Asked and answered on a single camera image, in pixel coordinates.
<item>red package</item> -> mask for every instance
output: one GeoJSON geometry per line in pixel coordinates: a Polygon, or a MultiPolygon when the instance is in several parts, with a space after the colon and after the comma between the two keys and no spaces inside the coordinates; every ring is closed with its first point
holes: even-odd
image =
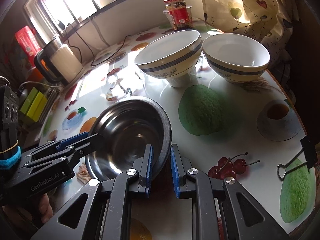
{"type": "Polygon", "coordinates": [[[41,51],[41,48],[29,26],[25,26],[17,31],[15,37],[25,54],[27,54],[29,62],[34,66],[33,60],[36,54],[41,51]]]}

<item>curtain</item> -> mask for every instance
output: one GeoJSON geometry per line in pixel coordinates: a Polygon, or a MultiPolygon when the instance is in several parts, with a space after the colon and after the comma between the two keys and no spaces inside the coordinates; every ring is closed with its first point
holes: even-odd
{"type": "Polygon", "coordinates": [[[237,33],[262,43],[270,53],[269,68],[283,55],[298,19],[294,0],[202,0],[204,19],[227,33],[237,33]]]}

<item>glass jar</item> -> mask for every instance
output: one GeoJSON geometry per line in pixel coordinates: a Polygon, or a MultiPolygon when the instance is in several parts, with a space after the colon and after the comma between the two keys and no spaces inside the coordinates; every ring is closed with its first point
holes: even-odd
{"type": "Polygon", "coordinates": [[[186,2],[184,0],[164,0],[165,7],[173,17],[173,29],[191,29],[192,23],[189,19],[186,2]]]}

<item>human hand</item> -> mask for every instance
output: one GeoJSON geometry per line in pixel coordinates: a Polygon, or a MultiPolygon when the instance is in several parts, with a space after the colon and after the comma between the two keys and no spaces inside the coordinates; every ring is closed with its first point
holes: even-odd
{"type": "MultiPolygon", "coordinates": [[[[53,215],[52,207],[49,203],[49,198],[47,194],[40,197],[39,203],[37,204],[39,212],[41,213],[41,222],[46,223],[53,215]]],[[[22,230],[28,230],[26,226],[26,221],[20,216],[17,209],[30,221],[32,221],[32,215],[26,211],[24,208],[12,205],[6,205],[2,207],[4,213],[8,216],[10,222],[22,230]]]]}

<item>metal bowl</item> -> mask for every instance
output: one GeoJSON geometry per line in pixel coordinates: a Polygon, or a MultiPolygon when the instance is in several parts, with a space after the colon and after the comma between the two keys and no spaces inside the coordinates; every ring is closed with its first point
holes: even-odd
{"type": "Polygon", "coordinates": [[[133,96],[107,108],[93,124],[90,134],[104,136],[104,147],[85,157],[91,178],[105,181],[132,167],[143,157],[146,144],[153,145],[152,179],[161,171],[171,145],[170,121],[155,101],[133,96]]]}

